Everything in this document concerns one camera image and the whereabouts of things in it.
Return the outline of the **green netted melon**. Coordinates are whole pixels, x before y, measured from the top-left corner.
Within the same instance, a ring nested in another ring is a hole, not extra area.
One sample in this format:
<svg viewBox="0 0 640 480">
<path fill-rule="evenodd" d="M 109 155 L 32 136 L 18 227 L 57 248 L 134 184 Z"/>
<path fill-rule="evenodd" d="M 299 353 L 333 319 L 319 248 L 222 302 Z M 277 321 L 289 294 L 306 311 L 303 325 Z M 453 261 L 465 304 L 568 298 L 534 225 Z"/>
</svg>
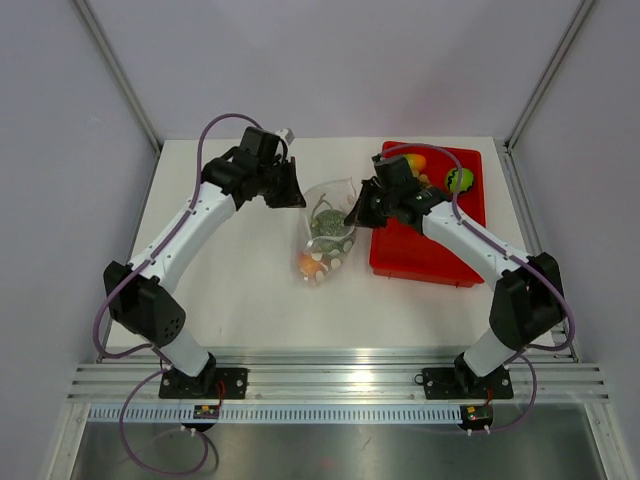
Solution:
<svg viewBox="0 0 640 480">
<path fill-rule="evenodd" d="M 340 250 L 347 237 L 353 233 L 344 224 L 346 214 L 340 210 L 326 209 L 313 216 L 310 223 L 314 248 L 323 253 Z"/>
</svg>

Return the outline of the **clear zip top bag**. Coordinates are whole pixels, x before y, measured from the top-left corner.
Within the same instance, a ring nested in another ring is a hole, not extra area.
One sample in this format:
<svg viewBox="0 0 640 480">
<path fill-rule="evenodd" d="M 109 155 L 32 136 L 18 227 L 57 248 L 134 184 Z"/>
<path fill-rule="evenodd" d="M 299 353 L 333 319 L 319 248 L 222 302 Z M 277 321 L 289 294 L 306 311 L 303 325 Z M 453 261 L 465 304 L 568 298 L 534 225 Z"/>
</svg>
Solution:
<svg viewBox="0 0 640 480">
<path fill-rule="evenodd" d="M 301 281 L 317 286 L 341 267 L 356 242 L 356 228 L 345 219 L 356 202 L 351 178 L 316 184 L 304 193 L 299 212 L 293 266 Z"/>
</svg>

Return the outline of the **orange peach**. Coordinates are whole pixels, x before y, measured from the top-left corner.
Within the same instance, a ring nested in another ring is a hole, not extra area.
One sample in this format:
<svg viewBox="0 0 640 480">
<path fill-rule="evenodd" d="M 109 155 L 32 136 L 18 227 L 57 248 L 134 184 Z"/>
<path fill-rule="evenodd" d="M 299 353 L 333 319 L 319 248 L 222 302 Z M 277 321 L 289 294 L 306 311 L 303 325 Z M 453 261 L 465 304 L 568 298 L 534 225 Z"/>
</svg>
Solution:
<svg viewBox="0 0 640 480">
<path fill-rule="evenodd" d="M 320 261 L 305 253 L 298 256 L 297 267 L 304 277 L 315 277 L 318 272 L 324 271 L 324 266 Z"/>
</svg>

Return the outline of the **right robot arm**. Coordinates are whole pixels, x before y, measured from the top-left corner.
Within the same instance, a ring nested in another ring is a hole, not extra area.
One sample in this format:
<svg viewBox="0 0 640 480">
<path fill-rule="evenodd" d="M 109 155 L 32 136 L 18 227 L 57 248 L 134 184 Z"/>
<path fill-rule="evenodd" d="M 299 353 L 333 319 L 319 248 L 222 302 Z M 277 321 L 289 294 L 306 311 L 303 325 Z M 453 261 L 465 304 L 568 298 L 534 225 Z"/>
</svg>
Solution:
<svg viewBox="0 0 640 480">
<path fill-rule="evenodd" d="M 379 229 L 394 219 L 455 254 L 493 293 L 487 331 L 456 357 L 446 386 L 462 398 L 476 396 L 499 368 L 570 318 L 558 263 L 501 241 L 463 212 L 455 194 L 421 186 L 404 157 L 372 161 L 375 174 L 363 181 L 346 224 Z"/>
</svg>

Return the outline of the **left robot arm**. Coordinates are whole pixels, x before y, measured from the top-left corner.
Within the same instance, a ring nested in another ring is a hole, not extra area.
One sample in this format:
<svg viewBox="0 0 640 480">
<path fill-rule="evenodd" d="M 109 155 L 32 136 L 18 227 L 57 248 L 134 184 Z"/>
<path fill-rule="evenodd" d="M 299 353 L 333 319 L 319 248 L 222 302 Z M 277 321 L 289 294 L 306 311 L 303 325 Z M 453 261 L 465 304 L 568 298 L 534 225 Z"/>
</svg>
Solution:
<svg viewBox="0 0 640 480">
<path fill-rule="evenodd" d="M 214 398 L 222 374 L 213 354 L 186 327 L 186 312 L 173 293 L 206 241 L 245 203 L 263 198 L 271 209 L 303 208 L 290 129 L 245 129 L 240 143 L 201 164 L 195 190 L 159 236 L 127 264 L 111 262 L 103 278 L 112 320 L 144 339 L 167 365 L 164 398 Z"/>
</svg>

